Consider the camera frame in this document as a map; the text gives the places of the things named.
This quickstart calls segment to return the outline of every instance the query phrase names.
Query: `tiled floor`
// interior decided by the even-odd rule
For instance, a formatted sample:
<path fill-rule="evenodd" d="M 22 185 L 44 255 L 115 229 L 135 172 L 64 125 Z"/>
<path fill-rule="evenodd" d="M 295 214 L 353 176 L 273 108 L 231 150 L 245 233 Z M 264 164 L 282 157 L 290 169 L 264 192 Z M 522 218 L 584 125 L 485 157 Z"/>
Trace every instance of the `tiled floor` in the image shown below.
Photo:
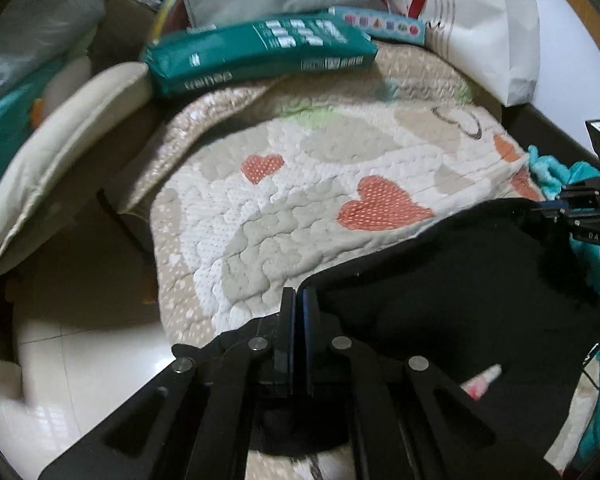
<path fill-rule="evenodd" d="M 142 260 L 93 204 L 38 251 L 14 306 L 17 365 L 0 362 L 0 450 L 24 478 L 172 359 Z"/>

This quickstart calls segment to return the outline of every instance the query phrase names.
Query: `orange heart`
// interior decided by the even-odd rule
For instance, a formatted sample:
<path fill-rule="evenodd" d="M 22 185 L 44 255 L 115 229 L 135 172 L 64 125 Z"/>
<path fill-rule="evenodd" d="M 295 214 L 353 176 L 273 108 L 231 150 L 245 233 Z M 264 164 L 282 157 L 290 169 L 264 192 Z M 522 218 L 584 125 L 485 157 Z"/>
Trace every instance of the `orange heart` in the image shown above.
<path fill-rule="evenodd" d="M 496 151 L 505 162 L 515 162 L 522 156 L 516 151 L 516 147 L 501 135 L 494 135 L 493 142 L 496 145 Z"/>
<path fill-rule="evenodd" d="M 511 185 L 520 196 L 533 200 L 534 202 L 540 202 L 544 200 L 542 196 L 531 186 L 531 176 L 526 168 L 522 168 L 513 177 L 511 177 Z"/>
<path fill-rule="evenodd" d="M 263 178 L 274 174 L 285 165 L 282 155 L 250 155 L 240 167 L 242 173 L 252 184 L 259 183 Z"/>
<path fill-rule="evenodd" d="M 351 200 L 340 208 L 338 222 L 347 229 L 389 231 L 433 218 L 431 209 L 420 207 L 395 182 L 381 176 L 366 176 L 358 183 L 362 200 Z"/>

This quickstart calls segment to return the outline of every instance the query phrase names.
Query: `black mechanical device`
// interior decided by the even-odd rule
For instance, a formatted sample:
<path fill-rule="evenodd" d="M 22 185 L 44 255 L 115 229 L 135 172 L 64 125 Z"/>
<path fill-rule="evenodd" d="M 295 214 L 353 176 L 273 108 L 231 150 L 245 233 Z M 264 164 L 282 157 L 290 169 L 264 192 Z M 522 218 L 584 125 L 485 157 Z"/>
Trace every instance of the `black mechanical device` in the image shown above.
<path fill-rule="evenodd" d="M 587 129 L 600 157 L 600 121 Z M 536 212 L 600 245 L 600 178 Z M 301 458 L 346 442 L 358 480 L 559 478 L 426 358 L 389 359 L 344 335 L 314 288 L 286 288 L 278 314 L 173 354 L 40 480 L 241 480 L 249 449 Z M 280 420 L 297 447 L 277 439 Z M 324 439 L 307 438 L 321 427 Z"/>

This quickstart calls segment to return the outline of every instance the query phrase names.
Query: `white pillow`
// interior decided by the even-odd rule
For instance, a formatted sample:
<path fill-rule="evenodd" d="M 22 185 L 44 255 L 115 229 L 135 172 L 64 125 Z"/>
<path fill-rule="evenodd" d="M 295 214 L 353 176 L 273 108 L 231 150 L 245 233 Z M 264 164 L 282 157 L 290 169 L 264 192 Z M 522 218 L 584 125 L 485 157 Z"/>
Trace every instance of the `white pillow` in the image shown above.
<path fill-rule="evenodd" d="M 71 165 L 151 97 L 147 66 L 122 63 L 91 79 L 40 124 L 0 181 L 0 257 Z"/>

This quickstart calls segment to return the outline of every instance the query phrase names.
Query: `white paper bag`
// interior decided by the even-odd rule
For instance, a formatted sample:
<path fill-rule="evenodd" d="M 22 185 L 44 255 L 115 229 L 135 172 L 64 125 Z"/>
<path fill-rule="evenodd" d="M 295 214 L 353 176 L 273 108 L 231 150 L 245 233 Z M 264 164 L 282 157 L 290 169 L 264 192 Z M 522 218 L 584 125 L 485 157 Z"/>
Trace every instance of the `white paper bag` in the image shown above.
<path fill-rule="evenodd" d="M 421 7 L 418 0 L 388 1 L 392 12 L 411 10 L 412 17 Z M 540 68 L 536 0 L 425 1 L 420 18 L 427 22 L 428 48 L 503 105 L 531 101 Z"/>

